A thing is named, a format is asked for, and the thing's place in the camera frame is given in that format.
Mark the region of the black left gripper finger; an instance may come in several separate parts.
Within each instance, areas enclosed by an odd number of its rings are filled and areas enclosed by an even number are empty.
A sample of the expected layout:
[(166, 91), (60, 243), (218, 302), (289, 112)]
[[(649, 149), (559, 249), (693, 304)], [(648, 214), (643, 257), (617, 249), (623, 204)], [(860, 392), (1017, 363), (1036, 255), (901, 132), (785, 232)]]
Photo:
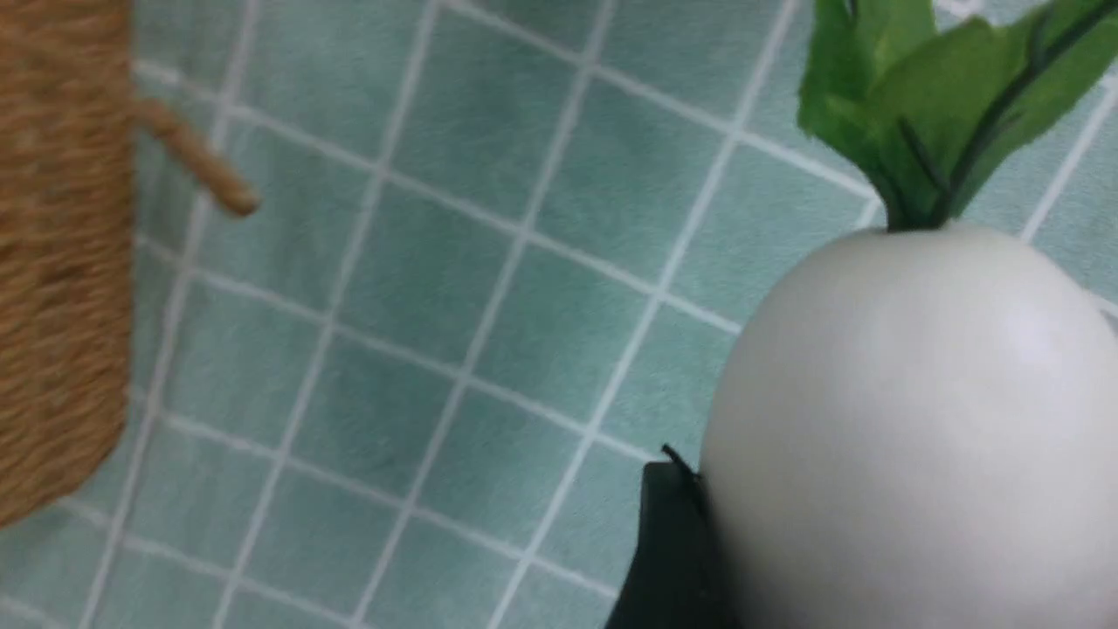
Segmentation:
[(638, 542), (607, 628), (723, 628), (724, 583), (701, 475), (670, 445), (646, 463)]

